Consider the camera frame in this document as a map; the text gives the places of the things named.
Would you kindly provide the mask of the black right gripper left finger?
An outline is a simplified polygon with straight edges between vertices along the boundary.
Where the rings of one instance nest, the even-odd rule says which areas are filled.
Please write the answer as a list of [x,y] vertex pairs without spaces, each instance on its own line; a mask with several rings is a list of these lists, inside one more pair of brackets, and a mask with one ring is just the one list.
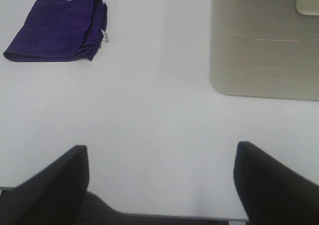
[[71,225],[89,184],[88,150],[76,145],[0,197],[2,225]]

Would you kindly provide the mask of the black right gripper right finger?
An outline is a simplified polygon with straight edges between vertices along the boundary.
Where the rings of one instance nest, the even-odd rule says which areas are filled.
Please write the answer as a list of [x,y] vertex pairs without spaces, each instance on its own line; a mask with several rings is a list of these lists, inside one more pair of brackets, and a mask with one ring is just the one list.
[[248,141],[237,145],[233,179],[250,224],[319,223],[318,185]]

